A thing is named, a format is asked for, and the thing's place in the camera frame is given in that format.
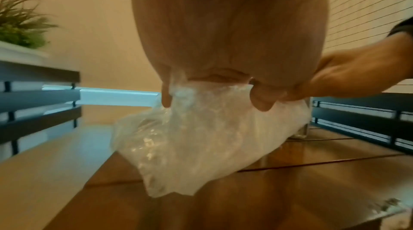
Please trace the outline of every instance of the potted plant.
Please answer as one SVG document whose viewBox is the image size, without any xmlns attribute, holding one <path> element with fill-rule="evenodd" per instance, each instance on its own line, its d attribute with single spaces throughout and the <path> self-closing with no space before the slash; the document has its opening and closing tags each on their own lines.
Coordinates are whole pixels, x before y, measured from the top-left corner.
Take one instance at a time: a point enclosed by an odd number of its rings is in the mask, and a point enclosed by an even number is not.
<svg viewBox="0 0 413 230">
<path fill-rule="evenodd" d="M 57 25 L 37 13 L 38 6 L 39 0 L 0 0 L 0 41 L 31 49 L 45 46 L 44 33 Z"/>
</svg>

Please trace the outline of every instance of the plastic bag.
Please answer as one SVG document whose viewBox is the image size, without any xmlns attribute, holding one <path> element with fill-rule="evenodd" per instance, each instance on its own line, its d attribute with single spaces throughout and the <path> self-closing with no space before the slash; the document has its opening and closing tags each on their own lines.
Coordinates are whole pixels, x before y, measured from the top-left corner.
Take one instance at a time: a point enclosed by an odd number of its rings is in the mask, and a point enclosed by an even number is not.
<svg viewBox="0 0 413 230">
<path fill-rule="evenodd" d="M 256 110 L 250 85 L 176 82 L 172 106 L 119 120 L 111 146 L 135 165 L 152 197 L 194 195 L 279 147 L 309 122 L 304 101 Z"/>
</svg>

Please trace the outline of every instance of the chair backrest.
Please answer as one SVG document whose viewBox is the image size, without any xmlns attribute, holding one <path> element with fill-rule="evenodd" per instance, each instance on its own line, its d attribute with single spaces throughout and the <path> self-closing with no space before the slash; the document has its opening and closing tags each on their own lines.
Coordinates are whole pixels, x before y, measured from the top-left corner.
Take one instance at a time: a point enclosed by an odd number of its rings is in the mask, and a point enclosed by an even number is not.
<svg viewBox="0 0 413 230">
<path fill-rule="evenodd" d="M 315 126 L 413 153 L 413 94 L 315 97 L 312 115 Z"/>
<path fill-rule="evenodd" d="M 15 81 L 70 83 L 72 89 L 13 91 Z M 77 126 L 77 118 L 81 116 L 81 107 L 76 106 L 80 92 L 75 89 L 76 83 L 80 82 L 79 72 L 0 61 L 0 82 L 4 84 L 4 91 L 0 92 L 0 114 L 8 115 L 6 121 L 0 122 L 0 144 L 11 142 L 14 155 L 18 153 L 18 139 L 21 137 L 71 120 L 74 127 Z M 19 110 L 67 102 L 72 102 L 71 108 L 64 111 L 22 118 L 15 115 Z"/>
</svg>

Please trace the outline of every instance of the brown wooden table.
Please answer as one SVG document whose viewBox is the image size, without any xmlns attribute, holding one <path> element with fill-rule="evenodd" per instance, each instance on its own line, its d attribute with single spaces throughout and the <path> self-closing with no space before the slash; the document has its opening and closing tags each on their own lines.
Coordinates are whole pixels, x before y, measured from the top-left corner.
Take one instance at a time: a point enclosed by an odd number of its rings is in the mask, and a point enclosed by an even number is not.
<svg viewBox="0 0 413 230">
<path fill-rule="evenodd" d="M 137 169 L 115 153 L 45 229 L 370 229 L 383 216 L 378 203 L 413 205 L 413 157 L 314 131 L 323 140 L 286 142 L 193 197 L 148 197 Z"/>
</svg>

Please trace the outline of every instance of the crumpled plastic bag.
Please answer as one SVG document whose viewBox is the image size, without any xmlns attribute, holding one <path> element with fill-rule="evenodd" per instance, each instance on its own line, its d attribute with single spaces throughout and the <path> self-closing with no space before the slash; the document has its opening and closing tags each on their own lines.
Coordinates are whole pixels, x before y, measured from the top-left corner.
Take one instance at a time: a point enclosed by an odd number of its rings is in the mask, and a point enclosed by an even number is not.
<svg viewBox="0 0 413 230">
<path fill-rule="evenodd" d="M 309 122 L 304 101 L 258 111 L 251 87 L 175 82 L 171 108 L 159 104 L 119 120 L 111 146 L 139 169 L 148 195 L 194 195 L 208 181 L 272 152 Z"/>
</svg>

